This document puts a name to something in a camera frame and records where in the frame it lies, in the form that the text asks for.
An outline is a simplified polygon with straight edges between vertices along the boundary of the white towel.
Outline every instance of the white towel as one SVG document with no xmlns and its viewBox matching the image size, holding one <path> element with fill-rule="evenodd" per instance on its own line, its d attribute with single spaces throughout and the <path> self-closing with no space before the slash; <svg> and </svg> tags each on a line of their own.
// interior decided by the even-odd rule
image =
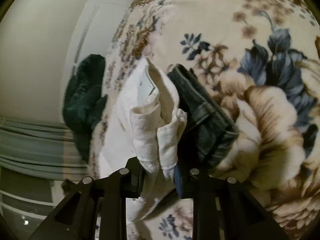
<svg viewBox="0 0 320 240">
<path fill-rule="evenodd" d="M 133 156 L 146 170 L 141 197 L 126 201 L 127 222 L 146 217 L 174 188 L 177 144 L 186 123 L 175 86 L 143 58 L 117 98 L 99 157 L 101 178 Z"/>
</svg>

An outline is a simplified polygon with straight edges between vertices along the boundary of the bed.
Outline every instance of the bed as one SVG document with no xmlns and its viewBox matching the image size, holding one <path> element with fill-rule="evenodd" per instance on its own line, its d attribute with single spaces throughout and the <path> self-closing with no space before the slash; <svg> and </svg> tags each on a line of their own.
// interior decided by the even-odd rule
<svg viewBox="0 0 320 240">
<path fill-rule="evenodd" d="M 299 239 L 320 209 L 320 28 L 309 0 L 135 0 L 106 53 L 108 94 L 91 142 L 90 173 L 108 129 L 108 115 L 145 56 L 167 72 L 192 68 L 228 111 L 239 136 L 218 178 L 233 176 Z M 191 199 L 173 199 L 128 225 L 130 240 L 192 236 Z"/>
</svg>

